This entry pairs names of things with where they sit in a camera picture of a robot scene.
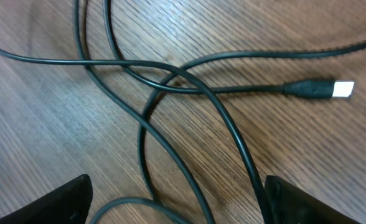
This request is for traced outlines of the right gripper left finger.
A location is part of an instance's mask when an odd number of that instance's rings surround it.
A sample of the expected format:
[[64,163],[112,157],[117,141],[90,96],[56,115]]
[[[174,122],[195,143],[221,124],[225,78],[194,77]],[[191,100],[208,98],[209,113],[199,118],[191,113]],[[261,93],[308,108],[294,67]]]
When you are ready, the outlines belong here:
[[85,224],[92,200],[91,178],[82,174],[0,218],[0,224]]

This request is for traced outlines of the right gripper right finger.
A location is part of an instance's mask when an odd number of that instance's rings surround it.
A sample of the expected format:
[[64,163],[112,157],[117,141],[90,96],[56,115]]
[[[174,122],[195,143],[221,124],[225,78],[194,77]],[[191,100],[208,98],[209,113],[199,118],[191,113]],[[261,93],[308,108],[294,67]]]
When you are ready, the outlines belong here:
[[266,177],[265,190],[276,223],[359,224],[278,176]]

